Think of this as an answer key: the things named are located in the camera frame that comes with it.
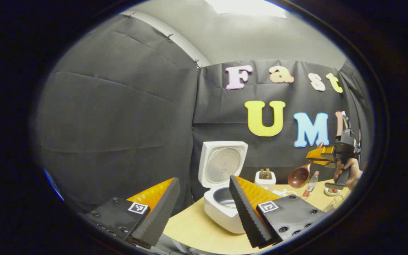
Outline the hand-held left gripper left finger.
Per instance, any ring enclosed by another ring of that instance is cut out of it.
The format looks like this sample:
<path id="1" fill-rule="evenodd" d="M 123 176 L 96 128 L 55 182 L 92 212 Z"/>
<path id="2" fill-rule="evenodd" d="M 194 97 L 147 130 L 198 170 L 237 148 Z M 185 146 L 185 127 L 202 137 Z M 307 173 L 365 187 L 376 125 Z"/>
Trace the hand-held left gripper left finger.
<path id="1" fill-rule="evenodd" d="M 157 245 L 179 195 L 179 179 L 170 178 L 130 198 L 111 198 L 86 217 L 124 242 L 151 248 Z"/>

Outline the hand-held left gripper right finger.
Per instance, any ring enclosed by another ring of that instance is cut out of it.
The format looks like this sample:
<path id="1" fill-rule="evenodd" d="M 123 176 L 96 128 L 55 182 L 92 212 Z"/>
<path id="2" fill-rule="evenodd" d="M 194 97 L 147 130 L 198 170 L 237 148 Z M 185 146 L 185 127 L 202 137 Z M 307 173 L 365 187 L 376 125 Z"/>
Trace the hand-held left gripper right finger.
<path id="1" fill-rule="evenodd" d="M 297 195 L 281 197 L 239 176 L 230 176 L 229 190 L 253 248 L 283 242 L 325 216 Z"/>

